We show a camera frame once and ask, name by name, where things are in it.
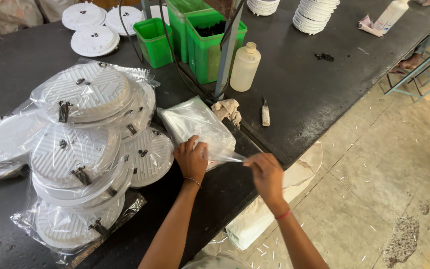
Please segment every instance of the red string bracelet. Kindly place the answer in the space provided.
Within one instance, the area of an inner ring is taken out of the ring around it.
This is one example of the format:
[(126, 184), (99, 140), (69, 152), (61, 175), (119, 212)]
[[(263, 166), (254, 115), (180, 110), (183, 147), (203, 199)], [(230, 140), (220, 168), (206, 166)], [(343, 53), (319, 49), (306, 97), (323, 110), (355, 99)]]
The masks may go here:
[(289, 214), (290, 212), (291, 212), (291, 210), (286, 211), (286, 213), (284, 213), (283, 215), (278, 216), (278, 217), (275, 217), (275, 220), (280, 220), (280, 219), (282, 219), (282, 218), (284, 218), (284, 217), (288, 216), (288, 214)]

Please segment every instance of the rag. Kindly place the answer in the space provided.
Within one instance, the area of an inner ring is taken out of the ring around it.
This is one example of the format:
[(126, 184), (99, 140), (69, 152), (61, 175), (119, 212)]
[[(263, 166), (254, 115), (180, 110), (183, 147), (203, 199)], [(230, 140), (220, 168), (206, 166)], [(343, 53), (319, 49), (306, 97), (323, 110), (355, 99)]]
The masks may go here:
[(238, 110), (236, 110), (239, 106), (240, 104), (238, 104), (235, 99), (227, 99), (213, 104), (212, 111), (219, 120), (228, 118), (238, 129), (240, 129), (242, 115)]
[(366, 15), (366, 17), (359, 21), (358, 28), (377, 37), (383, 36), (383, 34), (381, 34), (381, 31), (373, 27), (373, 22), (369, 18), (369, 15)]

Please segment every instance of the hand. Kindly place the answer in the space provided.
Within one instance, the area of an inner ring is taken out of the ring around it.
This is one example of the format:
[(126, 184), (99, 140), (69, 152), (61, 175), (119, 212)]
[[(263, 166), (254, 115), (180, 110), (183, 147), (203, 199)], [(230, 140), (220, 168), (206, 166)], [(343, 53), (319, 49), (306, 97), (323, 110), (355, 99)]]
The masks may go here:
[(208, 161), (202, 160), (200, 152), (205, 148), (204, 154), (207, 154), (208, 145), (204, 142), (198, 142), (194, 149), (195, 140), (197, 138), (198, 135), (194, 135), (189, 138), (187, 142), (181, 143), (173, 151), (173, 156), (182, 170), (182, 175), (192, 178), (201, 184), (208, 166)]
[(255, 154), (246, 159), (243, 166), (253, 170), (255, 187), (275, 216), (290, 210), (290, 206), (283, 199), (283, 169), (273, 154)]

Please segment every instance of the bottle cap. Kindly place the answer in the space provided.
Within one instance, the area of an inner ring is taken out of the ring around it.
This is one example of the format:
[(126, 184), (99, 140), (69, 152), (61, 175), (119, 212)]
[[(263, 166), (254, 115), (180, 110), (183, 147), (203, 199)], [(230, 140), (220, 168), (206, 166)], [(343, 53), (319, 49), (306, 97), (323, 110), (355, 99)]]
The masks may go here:
[(257, 51), (257, 44), (248, 42), (247, 46), (245, 47), (245, 51), (248, 53), (255, 53), (255, 51)]

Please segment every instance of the bracelet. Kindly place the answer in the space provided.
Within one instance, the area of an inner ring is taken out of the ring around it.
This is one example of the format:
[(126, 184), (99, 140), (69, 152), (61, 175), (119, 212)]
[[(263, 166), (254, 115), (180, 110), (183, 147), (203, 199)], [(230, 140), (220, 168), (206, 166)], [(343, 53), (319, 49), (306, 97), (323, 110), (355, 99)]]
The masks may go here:
[(197, 180), (194, 180), (194, 179), (189, 178), (189, 177), (184, 177), (184, 179), (188, 179), (188, 180), (191, 180), (191, 181), (197, 183), (197, 185), (200, 187), (200, 189), (202, 189), (202, 186), (200, 185), (200, 183), (197, 182)]
[(283, 215), (281, 215), (281, 216), (278, 216), (278, 217), (275, 217), (275, 220), (280, 220), (280, 219), (282, 219), (282, 218), (284, 218), (284, 217), (286, 217), (286, 216), (288, 216), (288, 214), (291, 212), (291, 209), (289, 209), (286, 213), (284, 213)]

